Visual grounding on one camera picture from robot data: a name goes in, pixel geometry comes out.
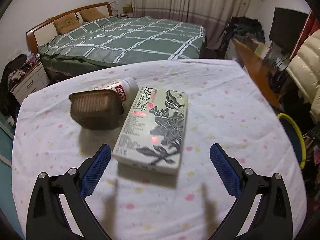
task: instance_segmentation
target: brown plastic container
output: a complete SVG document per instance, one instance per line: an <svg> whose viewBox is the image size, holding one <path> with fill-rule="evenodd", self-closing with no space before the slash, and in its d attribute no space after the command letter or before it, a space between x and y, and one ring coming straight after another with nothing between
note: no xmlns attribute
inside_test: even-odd
<svg viewBox="0 0 320 240"><path fill-rule="evenodd" d="M92 90L73 93L70 114L83 128L111 130L120 125L124 113L121 98L113 90Z"/></svg>

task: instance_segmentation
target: white plastic bottle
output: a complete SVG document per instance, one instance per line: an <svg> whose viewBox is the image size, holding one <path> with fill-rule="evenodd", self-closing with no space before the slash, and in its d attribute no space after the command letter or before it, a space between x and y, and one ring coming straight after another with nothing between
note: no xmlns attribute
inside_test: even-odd
<svg viewBox="0 0 320 240"><path fill-rule="evenodd" d="M112 89L116 91L121 98L124 112L128 112L130 110L131 105L139 91L138 84L132 77L113 80L106 85L95 88L94 90L100 89Z"/></svg>

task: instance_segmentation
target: pillow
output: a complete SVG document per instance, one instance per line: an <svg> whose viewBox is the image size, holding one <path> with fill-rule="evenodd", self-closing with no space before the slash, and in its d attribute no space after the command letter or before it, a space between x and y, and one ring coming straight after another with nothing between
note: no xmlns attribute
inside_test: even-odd
<svg viewBox="0 0 320 240"><path fill-rule="evenodd" d="M84 9L79 12L84 22L92 22L101 18L106 18L106 16L99 12L96 7Z"/></svg>
<svg viewBox="0 0 320 240"><path fill-rule="evenodd" d="M74 13L70 13L59 18L58 20L55 20L53 25L60 34L66 34L81 26Z"/></svg>

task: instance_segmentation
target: power outlet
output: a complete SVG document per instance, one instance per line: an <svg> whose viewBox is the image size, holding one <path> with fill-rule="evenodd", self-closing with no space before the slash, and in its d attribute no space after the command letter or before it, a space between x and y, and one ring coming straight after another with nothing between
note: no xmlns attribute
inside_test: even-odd
<svg viewBox="0 0 320 240"><path fill-rule="evenodd" d="M14 51L14 54L12 54L12 55L8 58L9 62L13 61L13 60L14 60L17 56L19 56L21 53L22 53L21 49L16 49L16 50Z"/></svg>

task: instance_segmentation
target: blue gripper pad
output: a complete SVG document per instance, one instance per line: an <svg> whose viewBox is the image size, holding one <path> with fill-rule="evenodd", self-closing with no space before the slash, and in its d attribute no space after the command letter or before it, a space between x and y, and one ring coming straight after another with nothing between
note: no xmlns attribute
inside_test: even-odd
<svg viewBox="0 0 320 240"><path fill-rule="evenodd" d="M92 195L102 174L104 173L111 159L111 149L108 145L101 150L99 155L92 162L81 181L80 195L85 199Z"/></svg>
<svg viewBox="0 0 320 240"><path fill-rule="evenodd" d="M238 199L241 195L240 178L216 145L212 145L210 148L210 159L229 195Z"/></svg>

